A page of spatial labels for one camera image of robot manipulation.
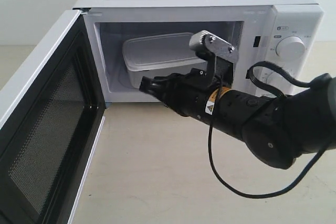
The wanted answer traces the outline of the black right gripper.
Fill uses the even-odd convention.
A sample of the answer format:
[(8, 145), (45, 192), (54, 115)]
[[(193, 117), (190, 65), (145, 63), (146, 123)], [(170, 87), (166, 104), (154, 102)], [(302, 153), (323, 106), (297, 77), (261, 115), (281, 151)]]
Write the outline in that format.
[(142, 77), (139, 91), (163, 101), (170, 109), (184, 117), (210, 119), (205, 112), (207, 99), (218, 87), (218, 79), (213, 78), (206, 86), (206, 71), (193, 68), (187, 74), (173, 73), (166, 77)]

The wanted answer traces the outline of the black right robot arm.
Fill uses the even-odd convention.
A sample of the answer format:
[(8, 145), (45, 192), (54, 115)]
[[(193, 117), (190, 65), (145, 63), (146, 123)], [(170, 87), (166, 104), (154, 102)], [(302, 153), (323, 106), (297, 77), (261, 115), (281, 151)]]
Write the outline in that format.
[(283, 98), (256, 97), (215, 82), (198, 88), (198, 74), (143, 77), (140, 91), (184, 117), (244, 142), (263, 163), (289, 168), (302, 154), (335, 149), (335, 79)]

